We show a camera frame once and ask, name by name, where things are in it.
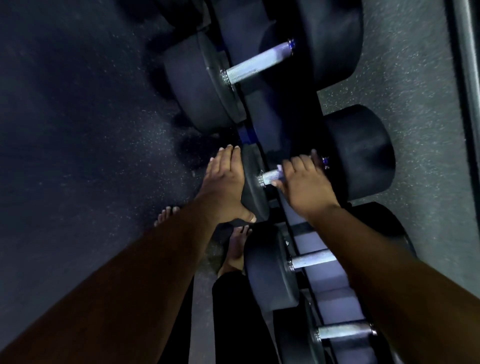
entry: bare foot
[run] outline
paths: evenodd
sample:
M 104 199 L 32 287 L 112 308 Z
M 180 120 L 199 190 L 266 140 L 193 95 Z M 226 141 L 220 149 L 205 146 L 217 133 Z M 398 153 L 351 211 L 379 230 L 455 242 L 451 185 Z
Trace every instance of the bare foot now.
M 166 219 L 170 217 L 170 215 L 175 215 L 177 212 L 180 211 L 180 207 L 175 206 L 173 209 L 170 206 L 167 206 L 165 210 L 162 211 L 161 214 L 158 215 L 158 218 L 155 220 L 153 225 L 156 227 L 162 222 L 164 222 Z
M 241 272 L 243 270 L 243 248 L 251 233 L 252 230 L 248 225 L 233 229 L 232 236 L 230 236 L 230 243 L 228 244 L 227 257 L 218 271 L 219 278 L 225 273 Z

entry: rubber gym floor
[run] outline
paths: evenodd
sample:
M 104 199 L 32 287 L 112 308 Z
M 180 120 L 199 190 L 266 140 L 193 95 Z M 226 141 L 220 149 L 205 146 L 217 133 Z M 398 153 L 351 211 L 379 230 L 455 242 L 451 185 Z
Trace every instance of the rubber gym floor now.
M 480 296 L 480 249 L 465 134 L 441 0 L 363 0 L 355 73 L 319 92 L 324 113 L 356 103 L 385 123 L 396 178 L 368 201 L 400 219 L 418 256 Z M 0 348 L 195 195 L 223 145 L 182 119 L 148 77 L 174 39 L 126 0 L 0 3 Z M 143 13 L 150 19 L 140 22 Z M 192 363 L 212 363 L 210 287 L 196 276 Z

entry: black pants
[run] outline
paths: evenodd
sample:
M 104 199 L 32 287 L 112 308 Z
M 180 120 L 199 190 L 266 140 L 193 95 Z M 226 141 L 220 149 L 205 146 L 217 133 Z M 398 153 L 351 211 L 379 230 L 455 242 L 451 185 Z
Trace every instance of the black pants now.
M 212 288 L 216 363 L 275 363 L 278 358 L 247 278 L 221 276 Z M 158 364 L 187 364 L 192 326 L 193 280 Z

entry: hand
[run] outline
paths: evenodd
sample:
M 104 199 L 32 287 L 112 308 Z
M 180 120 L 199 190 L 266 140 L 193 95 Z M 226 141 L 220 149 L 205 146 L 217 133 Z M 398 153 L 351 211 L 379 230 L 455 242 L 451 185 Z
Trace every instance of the hand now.
M 324 174 L 322 162 L 315 150 L 312 158 L 301 155 L 283 161 L 285 182 L 273 181 L 287 198 L 290 206 L 307 221 L 332 206 L 340 206 L 332 185 Z
M 254 223 L 257 218 L 240 202 L 244 184 L 240 147 L 228 145 L 210 159 L 202 188 L 195 199 L 211 204 L 219 223 L 236 218 Z

